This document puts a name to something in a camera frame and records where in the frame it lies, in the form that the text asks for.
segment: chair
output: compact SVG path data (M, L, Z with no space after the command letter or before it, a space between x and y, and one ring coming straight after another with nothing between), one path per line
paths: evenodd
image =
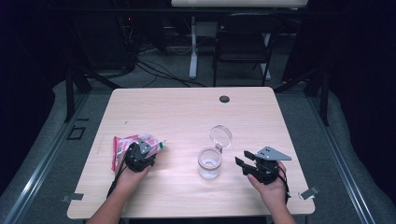
M262 86L264 86L272 48L282 28L282 21L268 14L233 13L221 18L216 30L212 63L213 86L216 86L218 62L255 63L254 67L259 63L266 63L262 75ZM270 34L267 44L264 40L265 34Z

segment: snack bag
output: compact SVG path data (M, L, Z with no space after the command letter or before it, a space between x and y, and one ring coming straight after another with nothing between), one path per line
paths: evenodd
M164 142L159 142L156 138L148 133L139 135L136 134L126 138L119 138L115 136L113 139L113 162L111 165L111 170L113 170L114 172L116 171L117 164L119 162L119 158L122 152L126 151L129 145L131 145L133 142L139 144L139 138L152 147L152 150L148 153L146 158L157 154L164 147Z

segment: cable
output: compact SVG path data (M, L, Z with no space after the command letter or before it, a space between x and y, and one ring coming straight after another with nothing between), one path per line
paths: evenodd
M267 171L269 171L269 172L271 172L272 174L274 174L275 173L275 171L274 170L272 170L272 169L270 169L270 168L268 168L268 167L266 167L266 166L262 166L264 169L266 169ZM290 190L289 190L289 185L288 185L288 178L286 177L286 172L282 169L282 168L280 168L280 166L278 165L278 168L282 171L282 173L283 173L283 175L285 175L285 177L283 177L283 176L281 176L280 174L279 174L279 172L277 172L277 177L279 177L279 179L283 182L283 184L285 185L285 191L286 191L286 195L285 195L285 203L288 203L288 200L289 200L289 198L290 198Z
M148 84L142 86L142 88L146 88L147 86L151 85L155 80L157 80L158 76L159 75L158 75L158 72L157 72L157 74L154 76L154 79L152 81L150 81Z
M184 23L186 24L186 26L187 26L187 29L189 29L189 31L191 32L191 28L190 28L189 24L187 23L187 21L186 21L186 18L185 18L185 17L183 17L183 21L184 21Z
M108 198L108 196L110 196L110 194L113 192L114 188L117 186L117 182L119 181L119 178L120 178L122 172L127 168L127 166L125 166L125 167L122 168L123 164L125 163L125 158L126 158L126 153L124 154L124 157L122 158L122 162L121 162L121 164L120 164L120 166L119 166L120 168L119 168L119 170L117 171L116 177L114 177L114 180L113 180L113 182L111 183L110 189L108 190L107 198Z
M189 49L184 51L184 52L177 52L175 50L176 48L189 48ZM175 54L183 55L183 54L186 54L186 53L190 52L192 50L192 47L173 47L173 46L170 46L169 49L171 49Z
M163 70L166 71L167 73L165 73L165 72L163 72L163 71L157 70L155 67L153 67L153 66L147 64L146 62L147 62L147 63L153 63L153 64L155 64L155 65L157 65L157 66L160 66L161 69L163 69ZM190 87L190 85L189 85L188 83L194 84L194 85L198 85L198 86L202 86L202 87L206 87L204 84L201 84L201 83L199 83L199 82L190 81L190 80L185 80L185 79L176 77L176 76L173 75L170 71L168 71L166 68L164 68L163 66L161 66L161 65L158 64L158 63L154 63L154 62L151 62L151 61L146 61L146 62L143 62L143 61L140 61L139 59L137 59L137 64L136 64L136 66L140 67L142 70L144 70L144 71L146 71L146 72L148 72L149 74L152 74L152 75L154 75L154 76L158 76L158 77L162 77L162 78L167 78L167 79L176 80L176 81L182 83L183 85L185 85L186 87ZM160 74L165 75L165 77L164 77L164 76L160 76L160 75L151 73L151 72L148 71L147 69L143 68L143 66L140 65L140 64L146 66L148 69L151 69L151 70L155 71L156 73L160 73Z

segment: clear glass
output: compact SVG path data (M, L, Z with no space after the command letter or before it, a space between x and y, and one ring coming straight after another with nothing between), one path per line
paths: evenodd
M222 153L224 148L229 148L233 141L233 135L225 126L217 125L210 130L210 139L215 143L215 147Z
M205 149L198 156L198 173L204 179L218 177L221 167L221 153L215 148Z

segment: wooden table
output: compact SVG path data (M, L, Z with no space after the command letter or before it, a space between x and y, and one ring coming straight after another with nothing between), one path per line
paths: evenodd
M230 97L222 103L222 95ZM205 180L198 174L199 151L213 147L209 131L226 126L233 134L224 149L220 175ZM290 157L288 171L292 214L311 214L311 199L298 197L308 189L304 174L274 92L270 88L168 88L113 91L90 155L76 188L84 194L72 201L70 218L89 218L106 199L114 179L111 170L113 137L150 133L167 140L156 163L129 199L123 217L241 217L269 215L260 195L234 157L243 151L273 147Z

